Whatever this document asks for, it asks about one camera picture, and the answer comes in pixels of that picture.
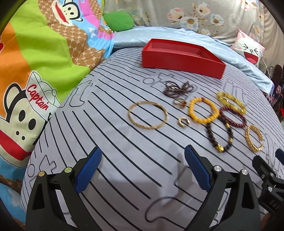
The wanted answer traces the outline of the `grey striped bed sheet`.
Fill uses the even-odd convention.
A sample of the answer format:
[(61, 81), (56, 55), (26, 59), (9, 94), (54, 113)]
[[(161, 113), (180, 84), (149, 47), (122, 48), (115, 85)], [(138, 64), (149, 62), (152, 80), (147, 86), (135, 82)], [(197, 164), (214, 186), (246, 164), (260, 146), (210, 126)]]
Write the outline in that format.
[[(141, 48), (124, 48), (98, 65), (51, 117), (42, 132), (24, 175), (22, 190), (29, 200), (39, 171), (59, 173), (74, 166), (98, 146), (102, 161), (82, 201), (103, 230), (183, 230), (201, 206), (206, 192), (199, 188), (184, 159), (191, 144), (212, 164), (224, 170), (248, 171), (256, 193), (262, 181), (252, 166), (255, 153), (245, 140), (245, 130), (233, 128), (231, 148), (219, 153), (210, 143), (203, 124), (188, 117), (164, 95), (167, 81), (189, 82), (193, 91), (186, 101), (204, 97), (221, 107), (218, 92), (235, 96), (246, 107), (245, 118), (263, 134), (259, 155), (280, 178), (283, 166), (275, 151), (283, 148), (283, 129), (262, 92), (242, 71), (226, 65), (223, 77), (141, 66)], [(168, 122), (156, 130), (133, 125), (128, 108), (138, 101), (154, 101), (168, 111)]]

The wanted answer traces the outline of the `wide gold cuff bangle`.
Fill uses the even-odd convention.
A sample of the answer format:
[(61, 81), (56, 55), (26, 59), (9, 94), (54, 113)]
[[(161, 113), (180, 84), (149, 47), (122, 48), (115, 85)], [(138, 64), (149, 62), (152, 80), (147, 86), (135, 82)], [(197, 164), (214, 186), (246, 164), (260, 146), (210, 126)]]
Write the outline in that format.
[(245, 130), (245, 140), (249, 149), (256, 153), (264, 148), (264, 137), (255, 125), (248, 125)]

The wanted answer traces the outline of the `thin gold bangle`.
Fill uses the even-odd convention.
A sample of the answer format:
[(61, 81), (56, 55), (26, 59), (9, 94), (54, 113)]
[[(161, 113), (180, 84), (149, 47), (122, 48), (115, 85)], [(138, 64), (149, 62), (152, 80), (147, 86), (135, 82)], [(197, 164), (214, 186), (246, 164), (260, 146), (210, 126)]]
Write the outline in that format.
[[(161, 111), (161, 116), (156, 116), (151, 112), (151, 108)], [(138, 101), (128, 108), (127, 116), (129, 121), (144, 130), (156, 130), (163, 127), (168, 122), (168, 111), (159, 103), (154, 101)]]

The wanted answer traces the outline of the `grey floral fabric headboard cover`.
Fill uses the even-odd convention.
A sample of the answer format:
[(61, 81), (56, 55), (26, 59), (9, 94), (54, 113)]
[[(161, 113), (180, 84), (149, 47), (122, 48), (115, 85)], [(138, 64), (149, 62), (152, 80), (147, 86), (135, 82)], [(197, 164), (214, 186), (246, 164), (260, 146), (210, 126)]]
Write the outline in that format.
[(125, 11), (137, 26), (184, 28), (230, 45), (240, 29), (265, 48), (260, 70), (283, 65), (283, 31), (261, 1), (105, 1), (103, 11)]

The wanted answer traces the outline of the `red shallow tray box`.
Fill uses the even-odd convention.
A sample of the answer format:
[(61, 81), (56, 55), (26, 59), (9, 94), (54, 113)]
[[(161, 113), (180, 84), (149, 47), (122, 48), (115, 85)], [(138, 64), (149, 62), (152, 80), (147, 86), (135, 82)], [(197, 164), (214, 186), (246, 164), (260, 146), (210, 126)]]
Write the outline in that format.
[(143, 48), (142, 66), (200, 74), (221, 79), (225, 63), (203, 46), (167, 40), (151, 39)]

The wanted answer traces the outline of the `colourful monkey cartoon quilt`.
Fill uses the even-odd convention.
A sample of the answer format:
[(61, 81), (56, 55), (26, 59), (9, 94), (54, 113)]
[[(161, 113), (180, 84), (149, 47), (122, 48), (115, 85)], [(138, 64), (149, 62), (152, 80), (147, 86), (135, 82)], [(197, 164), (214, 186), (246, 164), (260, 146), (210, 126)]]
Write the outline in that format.
[(61, 102), (113, 49), (104, 1), (1, 1), (1, 200), (23, 226), (35, 145)]

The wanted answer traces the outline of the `green plush pillow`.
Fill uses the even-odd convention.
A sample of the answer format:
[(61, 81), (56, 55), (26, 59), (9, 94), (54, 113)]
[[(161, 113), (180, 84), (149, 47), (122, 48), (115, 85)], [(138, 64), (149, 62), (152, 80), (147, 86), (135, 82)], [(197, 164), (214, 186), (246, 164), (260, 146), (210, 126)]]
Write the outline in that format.
[(134, 27), (133, 18), (125, 11), (104, 13), (103, 19), (114, 32), (126, 31)]

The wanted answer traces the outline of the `pink cat face cushion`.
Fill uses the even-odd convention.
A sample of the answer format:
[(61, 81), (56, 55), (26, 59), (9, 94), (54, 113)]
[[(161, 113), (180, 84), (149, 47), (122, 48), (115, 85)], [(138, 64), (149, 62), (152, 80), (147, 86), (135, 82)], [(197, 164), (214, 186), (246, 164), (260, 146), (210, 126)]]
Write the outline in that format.
[(265, 51), (262, 45), (240, 29), (238, 29), (236, 41), (231, 48), (256, 67), (259, 67), (260, 59), (263, 57), (263, 52)]

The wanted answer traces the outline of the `light blue blanket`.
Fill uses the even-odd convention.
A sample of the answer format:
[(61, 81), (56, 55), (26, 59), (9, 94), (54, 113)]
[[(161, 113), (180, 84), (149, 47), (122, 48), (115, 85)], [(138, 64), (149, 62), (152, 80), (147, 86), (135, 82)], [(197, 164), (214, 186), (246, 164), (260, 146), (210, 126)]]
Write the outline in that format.
[(227, 43), (183, 28), (135, 26), (130, 30), (115, 32), (113, 52), (129, 47), (144, 47), (151, 39), (174, 40), (202, 46), (222, 61), (240, 69), (267, 95), (271, 95), (274, 91), (273, 82), (255, 65), (231, 49)]

